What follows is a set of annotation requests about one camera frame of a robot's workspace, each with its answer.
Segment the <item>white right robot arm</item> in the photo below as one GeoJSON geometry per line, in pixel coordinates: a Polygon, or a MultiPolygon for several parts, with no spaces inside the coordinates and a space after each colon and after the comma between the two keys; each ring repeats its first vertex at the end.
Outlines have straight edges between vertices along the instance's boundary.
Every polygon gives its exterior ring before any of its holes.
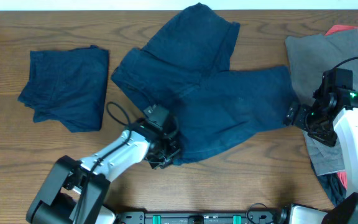
{"type": "Polygon", "coordinates": [[[294,102],[284,123],[306,131],[327,146],[340,144],[347,178],[345,199],[330,212],[304,205],[290,205],[286,223],[358,223],[358,92],[315,93],[313,106],[294,102]]]}

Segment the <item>navy blue shorts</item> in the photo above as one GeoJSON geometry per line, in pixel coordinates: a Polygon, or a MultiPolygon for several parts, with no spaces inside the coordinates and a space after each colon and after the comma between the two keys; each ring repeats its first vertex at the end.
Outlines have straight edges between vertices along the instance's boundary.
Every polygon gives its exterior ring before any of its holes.
{"type": "Polygon", "coordinates": [[[207,5],[170,19],[142,48],[131,49],[112,81],[140,110],[161,105],[178,120],[175,165],[216,156],[253,135],[280,129],[297,100],[285,66],[230,68],[240,25],[207,5]]]}

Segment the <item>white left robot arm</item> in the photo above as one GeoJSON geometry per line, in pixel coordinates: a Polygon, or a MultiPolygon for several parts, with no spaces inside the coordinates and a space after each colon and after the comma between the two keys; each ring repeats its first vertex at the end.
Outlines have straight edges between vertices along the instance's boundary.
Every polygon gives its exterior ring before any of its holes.
{"type": "Polygon", "coordinates": [[[29,223],[113,223],[115,215],[103,207],[111,182],[143,160],[153,169],[171,165],[180,153],[177,134],[177,127],[162,128],[138,120],[91,156],[78,161],[59,158],[25,219],[29,223]]]}

